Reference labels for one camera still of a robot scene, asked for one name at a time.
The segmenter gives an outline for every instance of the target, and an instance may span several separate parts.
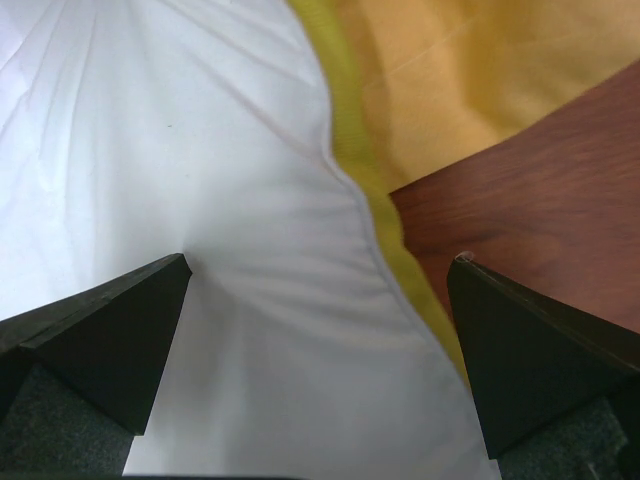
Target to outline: yellow fabric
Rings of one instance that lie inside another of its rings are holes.
[[[364,191],[382,253],[414,308],[466,377],[455,330],[420,266],[404,248],[398,214],[387,195],[362,117],[357,64],[337,20],[332,0],[289,0],[298,14],[329,82],[333,103],[333,153]]]
[[[391,190],[521,131],[640,58],[638,0],[335,1]]]

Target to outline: white sheet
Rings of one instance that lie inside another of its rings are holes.
[[[491,479],[282,0],[0,0],[0,318],[194,271],[127,473]]]

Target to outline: white fabric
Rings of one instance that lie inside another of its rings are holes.
[[[493,479],[282,0],[0,0],[0,318],[194,272],[127,473]]]

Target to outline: wooden surface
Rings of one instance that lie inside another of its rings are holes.
[[[640,332],[640,63],[516,137],[392,194],[449,309],[464,250],[543,294]]]

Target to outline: yellow blanket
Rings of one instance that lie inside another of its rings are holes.
[[[389,190],[504,140],[640,58],[637,0],[335,2]]]

